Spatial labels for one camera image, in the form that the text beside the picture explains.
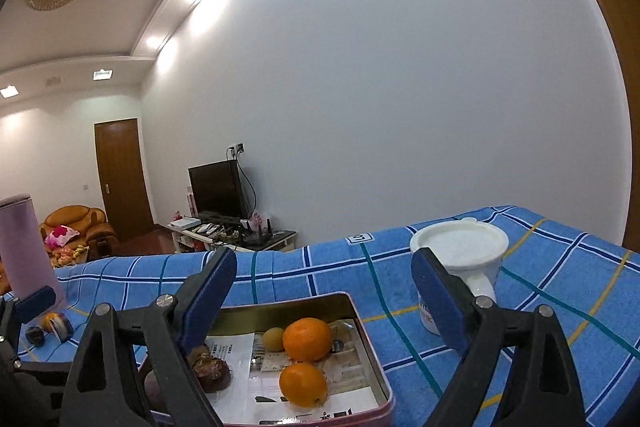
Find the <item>dark brown mangosteen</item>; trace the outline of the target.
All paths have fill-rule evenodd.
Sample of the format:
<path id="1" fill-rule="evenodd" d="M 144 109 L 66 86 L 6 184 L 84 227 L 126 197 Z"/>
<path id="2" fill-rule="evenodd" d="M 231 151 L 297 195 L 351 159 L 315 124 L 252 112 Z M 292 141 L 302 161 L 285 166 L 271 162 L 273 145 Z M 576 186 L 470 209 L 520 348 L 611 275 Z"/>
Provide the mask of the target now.
<path id="1" fill-rule="evenodd" d="M 231 384 L 231 369 L 227 362 L 220 358 L 198 358 L 192 369 L 205 393 L 227 389 Z"/>

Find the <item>small yellow-green fruit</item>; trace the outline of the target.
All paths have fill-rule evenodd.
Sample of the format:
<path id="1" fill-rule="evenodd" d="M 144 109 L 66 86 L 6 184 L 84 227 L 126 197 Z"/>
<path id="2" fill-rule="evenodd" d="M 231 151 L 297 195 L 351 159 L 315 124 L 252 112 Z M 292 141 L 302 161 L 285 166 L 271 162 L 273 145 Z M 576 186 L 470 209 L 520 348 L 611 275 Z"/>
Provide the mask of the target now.
<path id="1" fill-rule="evenodd" d="M 262 344 L 266 351 L 269 352 L 281 352 L 283 347 L 284 329 L 281 327 L 271 327 L 267 329 L 262 335 Z"/>

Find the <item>purple sweet potato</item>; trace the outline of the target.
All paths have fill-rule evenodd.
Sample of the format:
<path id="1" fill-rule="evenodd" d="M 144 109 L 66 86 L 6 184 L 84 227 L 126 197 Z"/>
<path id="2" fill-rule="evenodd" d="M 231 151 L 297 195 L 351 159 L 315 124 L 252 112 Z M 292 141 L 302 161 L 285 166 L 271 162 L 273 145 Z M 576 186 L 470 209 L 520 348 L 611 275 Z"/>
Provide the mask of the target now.
<path id="1" fill-rule="evenodd" d="M 149 401 L 150 409 L 155 412 L 167 414 L 166 402 L 154 371 L 149 371 L 149 373 L 146 374 L 143 387 L 146 399 Z"/>

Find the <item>small orange near kettle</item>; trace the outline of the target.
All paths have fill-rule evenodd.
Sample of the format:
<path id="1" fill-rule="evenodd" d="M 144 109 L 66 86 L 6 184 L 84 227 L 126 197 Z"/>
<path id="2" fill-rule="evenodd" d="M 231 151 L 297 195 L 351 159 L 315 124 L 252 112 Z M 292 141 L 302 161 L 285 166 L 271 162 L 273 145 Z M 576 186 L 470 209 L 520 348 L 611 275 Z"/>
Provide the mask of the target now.
<path id="1" fill-rule="evenodd" d="M 64 313 L 49 312 L 41 320 L 40 326 L 52 333 L 60 343 L 66 343 L 74 335 L 74 328 Z"/>

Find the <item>pink electric kettle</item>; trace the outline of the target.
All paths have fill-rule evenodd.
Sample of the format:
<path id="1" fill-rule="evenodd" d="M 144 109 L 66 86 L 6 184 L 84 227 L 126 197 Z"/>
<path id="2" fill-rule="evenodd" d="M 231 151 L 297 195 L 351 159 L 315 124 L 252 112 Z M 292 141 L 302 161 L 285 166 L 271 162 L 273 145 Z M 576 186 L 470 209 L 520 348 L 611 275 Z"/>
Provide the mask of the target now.
<path id="1" fill-rule="evenodd" d="M 13 295 L 25 300 L 50 287 L 55 297 L 47 311 L 62 310 L 64 291 L 44 249 L 32 198 L 18 194 L 2 199 L 0 215 L 1 261 Z"/>

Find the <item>brown wooden door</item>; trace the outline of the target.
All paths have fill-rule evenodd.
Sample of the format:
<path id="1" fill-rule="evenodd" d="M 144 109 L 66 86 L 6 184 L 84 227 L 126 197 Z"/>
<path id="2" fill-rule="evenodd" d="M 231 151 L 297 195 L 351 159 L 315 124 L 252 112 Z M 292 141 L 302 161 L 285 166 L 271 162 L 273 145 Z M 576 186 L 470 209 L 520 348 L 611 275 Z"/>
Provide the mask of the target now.
<path id="1" fill-rule="evenodd" d="M 151 232 L 137 118 L 95 124 L 94 143 L 107 221 L 122 242 Z"/>

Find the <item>printed paper liner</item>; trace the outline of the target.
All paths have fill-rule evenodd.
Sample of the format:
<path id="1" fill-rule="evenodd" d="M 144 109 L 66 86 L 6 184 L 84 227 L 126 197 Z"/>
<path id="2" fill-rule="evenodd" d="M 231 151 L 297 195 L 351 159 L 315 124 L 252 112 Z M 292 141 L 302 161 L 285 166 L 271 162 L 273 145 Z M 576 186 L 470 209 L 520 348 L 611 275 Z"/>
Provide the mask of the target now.
<path id="1" fill-rule="evenodd" d="M 388 402 L 352 320 L 328 325 L 332 345 L 317 361 L 296 361 L 282 329 L 208 336 L 190 354 L 210 405 L 227 425 L 277 426 L 337 421 Z"/>

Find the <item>white floral mug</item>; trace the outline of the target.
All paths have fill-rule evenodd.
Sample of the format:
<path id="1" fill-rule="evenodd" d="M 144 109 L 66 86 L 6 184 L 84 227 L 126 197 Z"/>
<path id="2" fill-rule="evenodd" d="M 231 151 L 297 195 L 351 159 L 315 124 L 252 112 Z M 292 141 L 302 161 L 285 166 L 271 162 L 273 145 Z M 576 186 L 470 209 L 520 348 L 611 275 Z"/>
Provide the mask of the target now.
<path id="1" fill-rule="evenodd" d="M 459 277 L 474 297 L 498 303 L 495 286 L 509 239 L 501 229 L 475 218 L 448 220 L 416 232 L 410 241 L 415 255 L 428 248 L 453 277 Z"/>

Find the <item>white tv stand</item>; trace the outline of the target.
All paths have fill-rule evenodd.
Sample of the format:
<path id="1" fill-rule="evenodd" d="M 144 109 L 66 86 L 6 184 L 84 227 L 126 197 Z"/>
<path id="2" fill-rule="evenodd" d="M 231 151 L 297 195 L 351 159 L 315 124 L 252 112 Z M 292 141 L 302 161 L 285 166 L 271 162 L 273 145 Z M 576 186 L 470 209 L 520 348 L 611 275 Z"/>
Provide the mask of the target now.
<path id="1" fill-rule="evenodd" d="M 170 233 L 177 254 L 214 251 L 219 247 L 229 247 L 237 253 L 294 251 L 297 239 L 296 232 L 273 230 L 270 222 L 267 228 L 253 232 L 242 223 L 230 225 L 181 218 L 164 225 L 164 229 Z"/>

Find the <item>pink metal tin tray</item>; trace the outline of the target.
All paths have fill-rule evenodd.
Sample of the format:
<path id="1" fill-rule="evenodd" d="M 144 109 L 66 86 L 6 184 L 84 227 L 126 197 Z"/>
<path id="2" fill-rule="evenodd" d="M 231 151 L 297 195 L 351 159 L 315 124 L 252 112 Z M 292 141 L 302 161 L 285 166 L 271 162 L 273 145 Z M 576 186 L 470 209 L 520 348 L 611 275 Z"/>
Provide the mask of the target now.
<path id="1" fill-rule="evenodd" d="M 389 426 L 394 396 L 345 293 L 224 308 L 186 357 L 226 426 Z"/>

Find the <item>black television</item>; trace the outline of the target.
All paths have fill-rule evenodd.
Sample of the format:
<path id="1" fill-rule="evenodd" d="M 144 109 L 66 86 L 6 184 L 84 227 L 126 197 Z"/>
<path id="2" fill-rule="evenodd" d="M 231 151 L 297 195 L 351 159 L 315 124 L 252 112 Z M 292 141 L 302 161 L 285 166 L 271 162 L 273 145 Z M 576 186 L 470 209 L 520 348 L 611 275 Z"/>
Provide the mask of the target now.
<path id="1" fill-rule="evenodd" d="M 208 212 L 240 219 L 248 217 L 236 159 L 191 167 L 188 173 L 198 213 Z"/>

